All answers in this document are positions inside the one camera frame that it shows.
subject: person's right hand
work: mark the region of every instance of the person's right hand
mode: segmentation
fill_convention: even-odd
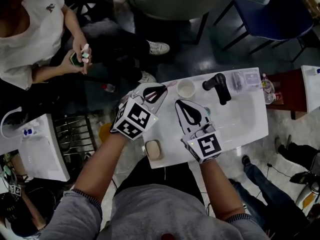
[[[63,61],[60,64],[60,69],[63,74],[69,74],[69,73],[78,73],[83,72],[84,67],[83,66],[74,66],[71,63],[70,57],[74,53],[74,50],[68,51],[66,56],[64,57]]]

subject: green object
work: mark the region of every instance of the green object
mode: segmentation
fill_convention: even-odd
[[[75,52],[71,55],[70,60],[71,60],[72,65],[74,65],[75,67],[83,67],[84,66],[83,62],[78,61],[77,54]]]
[[[8,166],[5,165],[3,167],[3,170],[7,175],[11,176],[12,173],[11,173],[11,170],[10,170],[10,168]]]

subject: person's left hand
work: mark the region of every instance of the person's left hand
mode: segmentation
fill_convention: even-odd
[[[76,53],[76,57],[78,59],[78,62],[82,62],[82,52],[81,50],[85,47],[85,45],[88,43],[87,39],[85,38],[84,33],[82,33],[81,31],[79,31],[77,34],[75,34],[73,36],[73,45],[72,48]],[[86,75],[88,73],[88,67],[91,65],[91,60],[92,60],[92,56],[91,56],[91,48],[89,46],[88,51],[86,51],[89,54],[89,62],[88,63],[84,63],[83,66],[83,71],[82,73],[84,75]]]

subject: cup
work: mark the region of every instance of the cup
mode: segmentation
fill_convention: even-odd
[[[194,82],[189,79],[182,79],[176,86],[176,91],[182,98],[190,98],[196,92]]]

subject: t-shirt logo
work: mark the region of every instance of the t-shirt logo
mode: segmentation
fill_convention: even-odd
[[[49,6],[46,7],[46,9],[52,13],[52,10],[55,8],[56,4],[51,3]]]

